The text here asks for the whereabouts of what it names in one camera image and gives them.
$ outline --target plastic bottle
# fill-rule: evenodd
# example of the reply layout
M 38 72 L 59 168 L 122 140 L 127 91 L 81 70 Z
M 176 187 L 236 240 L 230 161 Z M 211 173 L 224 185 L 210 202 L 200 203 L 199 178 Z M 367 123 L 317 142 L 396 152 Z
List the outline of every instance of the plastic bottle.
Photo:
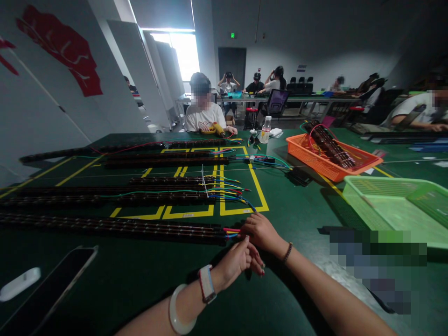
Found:
M 269 140 L 269 132 L 271 131 L 271 116 L 266 116 L 265 124 L 261 128 L 261 143 L 267 143 Z

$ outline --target hand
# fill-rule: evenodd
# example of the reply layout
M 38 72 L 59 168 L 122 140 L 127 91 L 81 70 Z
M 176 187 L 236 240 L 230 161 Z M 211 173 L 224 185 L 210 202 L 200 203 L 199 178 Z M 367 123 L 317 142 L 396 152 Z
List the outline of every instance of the hand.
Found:
M 205 124 L 200 124 L 199 128 L 201 129 L 201 131 L 203 132 L 209 132 L 210 129 L 205 125 Z
M 241 234 L 252 234 L 251 241 L 281 259 L 288 251 L 288 243 L 279 236 L 271 222 L 259 212 L 251 214 L 241 228 Z
M 227 126 L 227 130 L 228 130 L 230 133 L 233 133 L 234 135 L 237 135 L 237 134 L 238 134 L 238 130 L 237 130 L 236 128 L 232 127 L 232 126 Z
M 448 131 L 448 125 L 444 125 L 444 124 L 428 125 L 427 127 L 425 127 L 425 129 L 427 129 L 428 131 L 433 131 L 433 132 Z
M 218 293 L 229 287 L 246 269 L 251 268 L 260 276 L 265 274 L 264 263 L 254 245 L 249 243 L 249 236 L 236 243 L 219 264 L 211 270 L 213 287 Z

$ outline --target hair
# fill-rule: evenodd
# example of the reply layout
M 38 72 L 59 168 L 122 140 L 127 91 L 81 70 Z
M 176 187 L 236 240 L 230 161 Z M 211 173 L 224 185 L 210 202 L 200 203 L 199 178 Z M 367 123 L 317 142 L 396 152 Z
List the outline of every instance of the hair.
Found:
M 380 79 L 374 80 L 371 85 L 375 84 L 377 87 L 383 87 L 385 82 L 386 82 L 386 80 L 384 78 L 380 78 Z
M 344 76 L 339 76 L 338 78 L 336 78 L 337 83 L 339 85 L 343 85 L 345 83 L 345 77 Z
M 283 67 L 281 65 L 279 65 L 277 68 L 275 68 L 274 70 L 274 76 L 275 77 L 279 77 L 280 80 L 280 90 L 285 90 L 286 89 L 286 80 L 283 78 Z
M 190 79 L 191 90 L 195 95 L 204 95 L 210 92 L 211 82 L 202 72 L 195 72 Z

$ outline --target paper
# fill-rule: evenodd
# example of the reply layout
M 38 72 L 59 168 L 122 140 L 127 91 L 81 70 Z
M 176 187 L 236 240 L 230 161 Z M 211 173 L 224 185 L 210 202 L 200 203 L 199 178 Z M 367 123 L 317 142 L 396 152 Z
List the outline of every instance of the paper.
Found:
M 436 166 L 440 166 L 442 168 L 448 168 L 448 161 L 440 161 L 438 163 L 435 163 Z

